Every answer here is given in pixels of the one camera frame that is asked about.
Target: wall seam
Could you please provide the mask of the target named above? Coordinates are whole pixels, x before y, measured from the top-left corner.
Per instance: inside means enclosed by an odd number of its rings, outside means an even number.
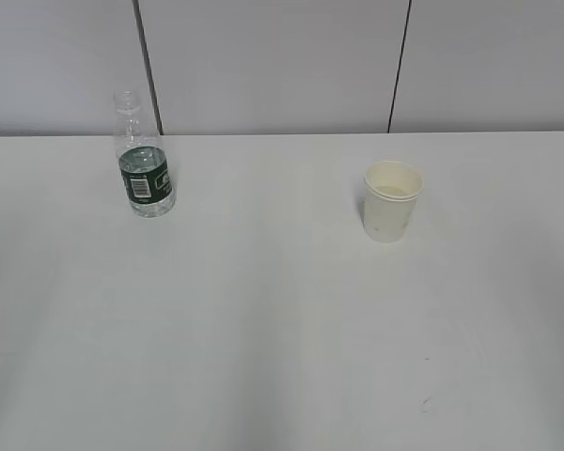
[[[163,123],[161,122],[161,112],[159,111],[159,101],[157,99],[157,91],[154,87],[154,79],[152,78],[152,67],[150,65],[149,47],[147,46],[147,38],[144,33],[144,24],[142,23],[142,13],[140,12],[140,1],[132,0],[133,15],[135,16],[135,25],[138,30],[138,39],[140,40],[140,47],[142,49],[142,58],[144,60],[144,70],[147,75],[150,90],[150,101],[152,102],[152,112],[154,119],[157,122],[157,129],[159,134],[163,134]]]
[[[407,28],[410,24],[410,16],[412,15],[412,0],[408,1],[407,14],[405,16],[405,26],[403,28],[403,39],[401,40],[401,50],[399,52],[399,62],[397,64],[397,76],[395,78],[395,87],[393,88],[393,100],[391,101],[391,111],[388,115],[388,125],[386,132],[391,133],[393,124],[393,115],[395,114],[395,101],[397,100],[397,91],[399,88],[399,80],[401,76],[401,66],[403,65],[403,53],[405,52],[405,41],[407,40]]]

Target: green bottle label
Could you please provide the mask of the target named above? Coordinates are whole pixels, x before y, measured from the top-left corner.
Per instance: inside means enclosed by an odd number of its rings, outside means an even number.
[[[154,204],[171,193],[167,161],[148,172],[132,173],[121,169],[128,197],[136,204]]]

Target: table surface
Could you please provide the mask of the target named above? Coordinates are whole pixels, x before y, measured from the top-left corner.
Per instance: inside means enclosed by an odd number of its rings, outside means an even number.
[[[0,138],[0,451],[564,450],[564,132],[164,145],[142,219],[109,137]]]

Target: clear plastic bottle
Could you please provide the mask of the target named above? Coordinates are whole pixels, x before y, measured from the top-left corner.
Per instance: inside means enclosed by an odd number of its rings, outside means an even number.
[[[147,120],[135,91],[115,94],[115,148],[133,211],[154,218],[170,211],[176,193],[156,127]]]

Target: white paper cup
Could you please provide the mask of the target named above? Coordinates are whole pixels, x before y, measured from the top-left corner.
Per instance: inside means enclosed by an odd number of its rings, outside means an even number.
[[[408,164],[379,162],[368,168],[365,176],[366,201],[364,229],[375,241],[399,240],[409,223],[417,195],[422,191],[422,177]]]

